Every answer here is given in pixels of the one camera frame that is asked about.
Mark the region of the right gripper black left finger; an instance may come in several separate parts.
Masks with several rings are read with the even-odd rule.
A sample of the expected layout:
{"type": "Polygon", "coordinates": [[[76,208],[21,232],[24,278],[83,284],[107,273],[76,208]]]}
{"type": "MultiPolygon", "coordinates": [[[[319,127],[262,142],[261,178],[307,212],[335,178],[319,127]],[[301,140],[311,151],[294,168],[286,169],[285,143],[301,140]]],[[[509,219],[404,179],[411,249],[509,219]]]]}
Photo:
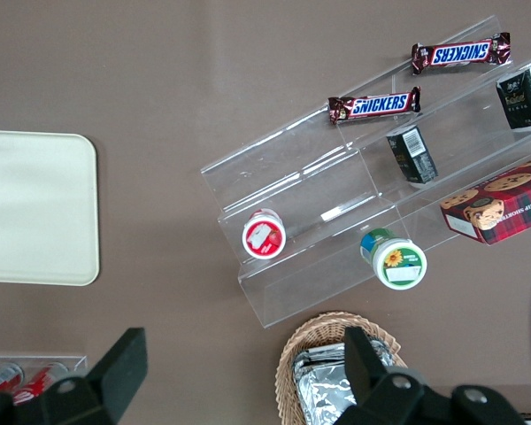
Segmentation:
{"type": "Polygon", "coordinates": [[[129,328],[85,374],[69,375],[17,406],[17,424],[117,424],[148,372],[144,328],[129,328]]]}

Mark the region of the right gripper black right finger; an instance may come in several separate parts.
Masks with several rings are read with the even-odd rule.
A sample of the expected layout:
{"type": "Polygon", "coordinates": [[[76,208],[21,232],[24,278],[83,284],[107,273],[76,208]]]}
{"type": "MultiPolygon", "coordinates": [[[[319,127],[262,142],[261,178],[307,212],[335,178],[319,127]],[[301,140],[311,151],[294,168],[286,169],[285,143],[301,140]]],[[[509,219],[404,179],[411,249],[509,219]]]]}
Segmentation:
{"type": "Polygon", "coordinates": [[[404,368],[388,371],[361,328],[344,334],[345,374],[356,404],[345,410],[345,424],[410,424],[424,395],[423,385],[404,368]]]}

